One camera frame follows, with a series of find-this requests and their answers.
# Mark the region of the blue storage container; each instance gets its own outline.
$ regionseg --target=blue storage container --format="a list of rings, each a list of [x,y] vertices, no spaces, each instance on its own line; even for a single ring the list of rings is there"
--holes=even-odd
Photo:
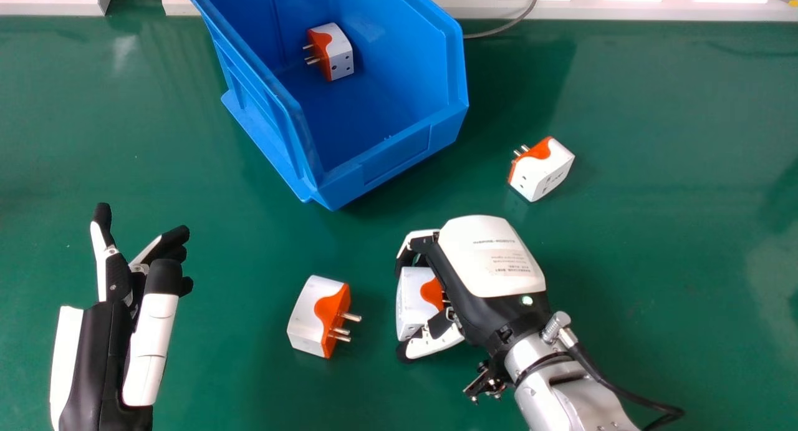
[[[431,0],[191,0],[219,54],[225,106],[302,201],[344,206],[454,142],[468,109],[459,24]],[[305,64],[336,22],[354,75]]]

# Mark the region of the green table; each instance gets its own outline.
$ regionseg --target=green table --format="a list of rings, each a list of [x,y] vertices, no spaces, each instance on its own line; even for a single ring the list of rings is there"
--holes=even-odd
[[[228,115],[202,21],[156,3],[0,18],[0,429],[49,428],[58,306],[96,296],[97,201],[128,255],[191,227],[156,431],[524,429],[510,398],[462,395],[478,349],[394,356],[402,238],[476,213],[516,227],[607,374],[688,411],[669,429],[795,429],[797,25],[525,22],[468,42],[456,144],[331,213]],[[576,163],[527,205],[511,150],[547,135]],[[331,361],[285,335],[310,274],[348,281],[364,317]]]

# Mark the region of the robotic hand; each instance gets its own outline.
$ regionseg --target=robotic hand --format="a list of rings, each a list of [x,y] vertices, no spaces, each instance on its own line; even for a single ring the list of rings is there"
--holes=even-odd
[[[111,207],[100,203],[89,227],[97,260],[98,303],[62,306],[50,380],[55,431],[149,431],[180,297],[189,233],[155,238],[130,264],[111,235]]]
[[[443,290],[437,308],[414,308],[408,305],[413,297],[402,291],[422,268]],[[613,385],[599,372],[571,331],[570,317],[551,314],[541,267],[502,218],[466,216],[440,230],[411,232],[399,249],[396,276],[399,360],[411,362],[462,341],[484,347],[488,360],[464,390],[474,403],[480,394],[501,399],[511,385],[533,431],[638,431],[618,397],[664,414],[645,430],[684,415]],[[419,311],[432,315],[408,325],[407,316]]]

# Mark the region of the plug pin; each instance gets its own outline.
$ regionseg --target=plug pin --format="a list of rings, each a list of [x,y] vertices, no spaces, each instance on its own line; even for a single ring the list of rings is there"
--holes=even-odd
[[[341,317],[344,317],[346,320],[351,320],[351,321],[361,321],[361,320],[363,320],[362,317],[358,316],[357,314],[351,314],[351,312],[343,312],[341,314]]]

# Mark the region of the orange and white plug adapter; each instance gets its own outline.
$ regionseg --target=orange and white plug adapter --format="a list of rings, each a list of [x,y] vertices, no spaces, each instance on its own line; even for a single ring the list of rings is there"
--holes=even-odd
[[[397,338],[407,341],[444,311],[444,291],[428,267],[402,267],[397,286]]]
[[[335,22],[308,29],[307,42],[302,49],[312,55],[305,62],[319,65],[328,82],[354,74],[352,44]]]
[[[573,153],[550,136],[531,149],[521,146],[513,153],[516,159],[512,161],[507,181],[527,201],[539,200],[559,186],[567,177],[575,158]]]
[[[312,275],[297,298],[288,320],[288,340],[298,351],[330,359],[338,341],[351,342],[344,320],[361,321],[349,312],[347,283]]]

